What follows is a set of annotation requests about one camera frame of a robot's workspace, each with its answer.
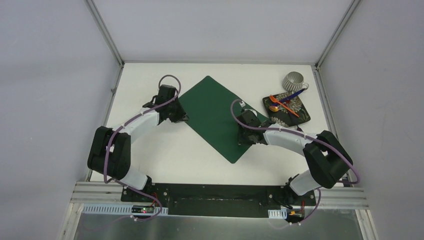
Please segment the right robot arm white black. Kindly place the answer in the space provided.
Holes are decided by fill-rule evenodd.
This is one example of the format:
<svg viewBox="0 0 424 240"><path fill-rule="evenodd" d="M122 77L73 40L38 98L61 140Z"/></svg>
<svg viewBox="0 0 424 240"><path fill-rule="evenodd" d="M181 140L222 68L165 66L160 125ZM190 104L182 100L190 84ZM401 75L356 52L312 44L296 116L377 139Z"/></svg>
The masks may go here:
<svg viewBox="0 0 424 240"><path fill-rule="evenodd" d="M308 135L269 121L261 122L250 109L242 111L235 121L240 144L277 146L305 158L308 169L290 178L283 187L284 200L290 205L298 204L311 190L331 189L353 167L351 157L330 131Z"/></svg>

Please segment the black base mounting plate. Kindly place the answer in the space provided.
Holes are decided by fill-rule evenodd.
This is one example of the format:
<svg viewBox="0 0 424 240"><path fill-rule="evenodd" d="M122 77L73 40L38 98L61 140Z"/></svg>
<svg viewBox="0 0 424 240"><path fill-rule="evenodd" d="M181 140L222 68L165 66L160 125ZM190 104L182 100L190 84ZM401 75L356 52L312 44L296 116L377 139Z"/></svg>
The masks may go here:
<svg viewBox="0 0 424 240"><path fill-rule="evenodd" d="M287 205L316 206L310 190L302 196L286 196L282 186L152 183L144 193L156 197L169 215L202 217L266 218L269 210Z"/></svg>

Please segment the electronics board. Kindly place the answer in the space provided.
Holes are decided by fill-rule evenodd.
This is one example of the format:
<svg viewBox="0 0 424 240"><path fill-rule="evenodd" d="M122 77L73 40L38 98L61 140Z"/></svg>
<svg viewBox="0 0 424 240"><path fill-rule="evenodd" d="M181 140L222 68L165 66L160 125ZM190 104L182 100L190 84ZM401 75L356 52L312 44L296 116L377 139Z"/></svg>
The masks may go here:
<svg viewBox="0 0 424 240"><path fill-rule="evenodd" d="M291 221L300 221L305 218L305 210L297 209L297 210L288 210L287 211L287 219Z"/></svg>
<svg viewBox="0 0 424 240"><path fill-rule="evenodd" d="M133 205L131 208L133 214L153 214L154 211L155 207L150 205Z"/></svg>

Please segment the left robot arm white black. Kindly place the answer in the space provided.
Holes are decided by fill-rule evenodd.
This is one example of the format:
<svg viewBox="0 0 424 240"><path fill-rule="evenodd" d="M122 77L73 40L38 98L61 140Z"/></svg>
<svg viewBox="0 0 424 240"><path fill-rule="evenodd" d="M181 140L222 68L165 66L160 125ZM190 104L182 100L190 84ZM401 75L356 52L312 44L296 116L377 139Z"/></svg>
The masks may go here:
<svg viewBox="0 0 424 240"><path fill-rule="evenodd" d="M147 185L151 178L131 165L132 144L166 120L172 123L188 121L177 94L176 87L163 84L158 94L142 106L140 113L122 125L98 127L87 159L88 168L134 188L133 195L140 202L149 201L153 195L153 189Z"/></svg>

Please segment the grey ribbed mug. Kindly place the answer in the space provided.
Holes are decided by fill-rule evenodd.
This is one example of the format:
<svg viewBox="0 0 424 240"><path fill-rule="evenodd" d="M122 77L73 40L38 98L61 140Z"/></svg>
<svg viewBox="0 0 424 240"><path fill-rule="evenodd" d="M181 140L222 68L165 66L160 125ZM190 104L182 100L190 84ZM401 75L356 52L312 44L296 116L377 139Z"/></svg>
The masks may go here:
<svg viewBox="0 0 424 240"><path fill-rule="evenodd" d="M288 92L297 92L309 88L309 84L305 82L304 76L296 71L289 72L283 78L282 86Z"/></svg>

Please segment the orange plastic fork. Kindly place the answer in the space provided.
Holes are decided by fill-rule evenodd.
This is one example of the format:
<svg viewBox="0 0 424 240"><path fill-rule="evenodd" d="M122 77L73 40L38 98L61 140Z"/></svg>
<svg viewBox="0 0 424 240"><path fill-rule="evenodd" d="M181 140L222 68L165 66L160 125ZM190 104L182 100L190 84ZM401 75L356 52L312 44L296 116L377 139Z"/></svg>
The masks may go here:
<svg viewBox="0 0 424 240"><path fill-rule="evenodd" d="M280 102L279 100L277 100L273 95L270 95L269 96L269 99L273 102L273 103L275 103L275 104L278 104L278 105L281 105L283 108L285 108L288 112L290 112L290 113L292 113L294 116L296 116L296 117L300 117L294 110L292 110L292 109L290 109L288 106L286 106L284 103L282 103L282 102Z"/></svg>

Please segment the right electronics board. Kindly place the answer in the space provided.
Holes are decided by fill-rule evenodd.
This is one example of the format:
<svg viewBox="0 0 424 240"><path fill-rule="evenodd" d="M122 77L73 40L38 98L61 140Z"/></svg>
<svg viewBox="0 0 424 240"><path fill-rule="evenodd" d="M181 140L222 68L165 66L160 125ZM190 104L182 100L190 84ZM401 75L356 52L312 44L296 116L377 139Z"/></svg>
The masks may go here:
<svg viewBox="0 0 424 240"><path fill-rule="evenodd" d="M305 218L305 210L297 209L297 210L288 210L287 211L287 219L291 221L300 221Z"/></svg>

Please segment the aluminium frame rail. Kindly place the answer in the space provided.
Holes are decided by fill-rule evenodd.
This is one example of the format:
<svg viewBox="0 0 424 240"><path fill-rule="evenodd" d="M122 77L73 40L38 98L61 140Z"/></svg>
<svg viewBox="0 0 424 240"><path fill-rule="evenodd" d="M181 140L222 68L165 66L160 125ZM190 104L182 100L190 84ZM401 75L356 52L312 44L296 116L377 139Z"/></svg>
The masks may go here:
<svg viewBox="0 0 424 240"><path fill-rule="evenodd" d="M337 136L338 132L334 122L333 111L321 78L320 69L315 65L312 65L311 68L328 129ZM333 190L323 189L322 193L323 202L320 204L320 207L325 210L337 209L354 211L362 238L364 240L379 239L363 188L344 183L343 186L336 186Z"/></svg>

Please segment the left electronics board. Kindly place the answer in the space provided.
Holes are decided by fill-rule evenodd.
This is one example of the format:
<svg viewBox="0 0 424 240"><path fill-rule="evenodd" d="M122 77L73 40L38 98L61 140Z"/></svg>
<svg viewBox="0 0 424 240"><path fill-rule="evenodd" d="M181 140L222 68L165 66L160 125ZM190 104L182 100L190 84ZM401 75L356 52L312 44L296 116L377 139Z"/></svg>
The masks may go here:
<svg viewBox="0 0 424 240"><path fill-rule="evenodd" d="M153 214L154 211L155 207L150 205L133 205L131 208L133 214Z"/></svg>

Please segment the green placemat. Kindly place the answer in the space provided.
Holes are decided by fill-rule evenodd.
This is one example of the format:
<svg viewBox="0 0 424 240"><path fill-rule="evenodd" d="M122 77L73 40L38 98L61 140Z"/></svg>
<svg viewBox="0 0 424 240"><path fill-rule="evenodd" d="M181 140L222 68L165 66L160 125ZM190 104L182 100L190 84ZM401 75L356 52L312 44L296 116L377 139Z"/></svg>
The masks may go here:
<svg viewBox="0 0 424 240"><path fill-rule="evenodd" d="M236 163L250 148L238 144L238 123L231 114L231 103L241 99L211 76L179 97L188 115L186 122L229 163Z"/></svg>

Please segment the purple metallic fork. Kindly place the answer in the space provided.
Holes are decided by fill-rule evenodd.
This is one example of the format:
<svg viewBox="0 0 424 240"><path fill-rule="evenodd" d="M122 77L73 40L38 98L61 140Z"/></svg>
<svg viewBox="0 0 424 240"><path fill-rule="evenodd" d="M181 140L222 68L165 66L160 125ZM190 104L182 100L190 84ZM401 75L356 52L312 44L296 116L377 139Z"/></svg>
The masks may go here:
<svg viewBox="0 0 424 240"><path fill-rule="evenodd" d="M290 120L291 120L293 126L296 127L296 130L299 131L299 132L303 132L302 128L299 126L298 117L293 115L292 113L289 113L288 115L290 117Z"/></svg>

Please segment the blue plastic knife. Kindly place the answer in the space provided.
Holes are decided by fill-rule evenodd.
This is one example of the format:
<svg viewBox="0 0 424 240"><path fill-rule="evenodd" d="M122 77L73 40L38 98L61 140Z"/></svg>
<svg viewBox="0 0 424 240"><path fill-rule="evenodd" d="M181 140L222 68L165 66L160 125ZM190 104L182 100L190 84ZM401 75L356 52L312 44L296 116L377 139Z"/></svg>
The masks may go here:
<svg viewBox="0 0 424 240"><path fill-rule="evenodd" d="M291 99L293 99L293 98L297 97L297 96L298 96L298 95L300 95L301 93L303 93L305 90L306 90L306 88L302 88L301 90L296 91L296 92L294 92L294 93L292 93L292 94L290 94L290 95L288 95L288 96L286 96L286 97L284 97L284 98L280 99L279 101L280 101L280 102L286 102L286 101L289 101L289 100L291 100Z"/></svg>

